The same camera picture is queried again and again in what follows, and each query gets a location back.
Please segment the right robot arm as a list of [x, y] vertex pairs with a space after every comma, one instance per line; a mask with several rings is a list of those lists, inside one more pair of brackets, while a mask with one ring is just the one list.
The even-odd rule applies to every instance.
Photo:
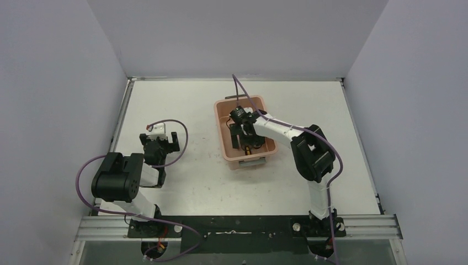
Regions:
[[247, 155], [264, 146], [267, 139], [291, 150], [296, 169], [310, 191], [310, 219], [300, 226], [307, 236], [345, 236], [344, 222], [331, 203], [328, 184], [336, 154], [320, 127], [290, 125], [263, 110], [251, 111], [241, 106], [229, 113], [228, 120], [233, 148], [242, 149]]

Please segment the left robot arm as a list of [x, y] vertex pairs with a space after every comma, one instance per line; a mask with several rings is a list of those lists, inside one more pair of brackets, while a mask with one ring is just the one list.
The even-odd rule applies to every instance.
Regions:
[[120, 152], [109, 152], [103, 156], [92, 180], [91, 191], [96, 199], [120, 208], [116, 211], [99, 207], [98, 212], [142, 221], [142, 231], [148, 237], [156, 238], [164, 229], [161, 212], [140, 189], [161, 188], [167, 176], [167, 156], [173, 152], [184, 153], [186, 148], [180, 146], [176, 132], [166, 133], [164, 122], [148, 126], [139, 139], [142, 153], [125, 156]]

